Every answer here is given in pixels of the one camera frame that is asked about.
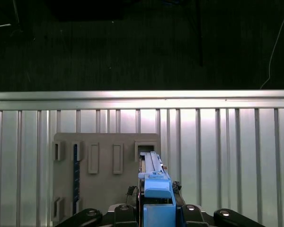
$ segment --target rectangular slot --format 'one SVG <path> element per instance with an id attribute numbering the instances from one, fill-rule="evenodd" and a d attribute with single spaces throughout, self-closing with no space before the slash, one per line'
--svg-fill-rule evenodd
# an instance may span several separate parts
<path id="1" fill-rule="evenodd" d="M 151 152 L 155 151 L 155 146 L 154 145 L 138 145 L 138 152 Z"/>
<path id="2" fill-rule="evenodd" d="M 99 144 L 91 144 L 89 146 L 88 156 L 89 174 L 97 174 L 99 170 Z"/>
<path id="3" fill-rule="evenodd" d="M 58 160 L 58 144 L 55 144 L 55 160 Z"/>
<path id="4" fill-rule="evenodd" d="M 61 221 L 64 218 L 64 198 L 57 198 L 53 202 L 53 221 Z"/>
<path id="5" fill-rule="evenodd" d="M 65 158 L 65 143 L 64 141 L 53 142 L 53 159 L 54 161 L 62 161 Z"/>
<path id="6" fill-rule="evenodd" d="M 71 143 L 71 146 L 73 150 L 76 146 L 76 151 L 77 151 L 76 160 L 81 161 L 84 158 L 84 142 L 83 141 L 73 141 Z"/>
<path id="7" fill-rule="evenodd" d="M 135 162 L 139 161 L 140 152 L 156 151 L 160 155 L 160 151 L 156 150 L 157 147 L 158 146 L 157 146 L 156 141 L 136 141 L 134 143 L 134 149 L 135 149 L 134 160 L 135 160 Z"/>
<path id="8" fill-rule="evenodd" d="M 59 201 L 60 197 L 58 199 L 56 199 L 54 202 L 53 202 L 53 217 L 56 218 L 57 217 L 57 206 L 58 206 L 58 201 Z"/>
<path id="9" fill-rule="evenodd" d="M 123 144 L 113 145 L 113 173 L 123 173 Z"/>

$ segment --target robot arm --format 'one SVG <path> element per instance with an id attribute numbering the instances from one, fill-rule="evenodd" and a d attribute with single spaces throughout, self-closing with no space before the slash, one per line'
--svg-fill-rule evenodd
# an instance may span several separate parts
<path id="1" fill-rule="evenodd" d="M 129 188 L 132 194 L 136 187 Z M 107 214 L 85 209 L 57 227 L 263 227 L 229 209 L 213 216 L 197 205 L 185 204 L 179 182 L 172 182 L 159 155 L 140 153 L 136 201 L 112 205 Z"/>

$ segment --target corrugated metal wall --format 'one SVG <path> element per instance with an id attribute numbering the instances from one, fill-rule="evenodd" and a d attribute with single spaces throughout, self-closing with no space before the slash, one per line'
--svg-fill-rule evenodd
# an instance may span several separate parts
<path id="1" fill-rule="evenodd" d="M 57 132 L 158 133 L 187 203 L 284 227 L 284 109 L 0 111 L 0 226 L 48 226 Z"/>

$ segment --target rectangular hole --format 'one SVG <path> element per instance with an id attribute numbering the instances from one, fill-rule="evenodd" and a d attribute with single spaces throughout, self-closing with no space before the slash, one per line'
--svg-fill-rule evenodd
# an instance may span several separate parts
<path id="1" fill-rule="evenodd" d="M 58 144 L 55 144 L 55 160 L 58 160 Z"/>
<path id="2" fill-rule="evenodd" d="M 56 199 L 55 202 L 53 202 L 53 217 L 57 217 L 57 210 L 58 210 L 58 201 L 60 198 Z"/>
<path id="3" fill-rule="evenodd" d="M 155 151 L 155 146 L 154 145 L 139 145 L 138 146 L 138 152 L 151 152 Z"/>

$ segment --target blue plastic part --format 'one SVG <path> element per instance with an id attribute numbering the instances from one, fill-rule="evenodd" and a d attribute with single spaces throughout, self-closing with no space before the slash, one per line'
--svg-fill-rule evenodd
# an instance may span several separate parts
<path id="1" fill-rule="evenodd" d="M 172 191 L 172 182 L 169 179 L 169 194 L 171 204 L 144 204 L 143 226 L 144 227 L 174 227 L 176 226 L 176 200 Z"/>
<path id="2" fill-rule="evenodd" d="M 166 176 L 164 176 L 163 179 L 149 178 L 149 176 L 146 175 L 144 183 L 144 197 L 170 199 L 171 195 L 168 178 L 166 178 Z"/>
<path id="3" fill-rule="evenodd" d="M 144 180 L 144 197 L 170 199 L 170 204 L 144 204 L 144 227 L 174 227 L 176 226 L 176 201 L 172 190 L 172 181 L 163 170 L 163 164 L 156 152 L 141 152 L 144 156 L 145 173 L 139 173 L 138 177 Z"/>

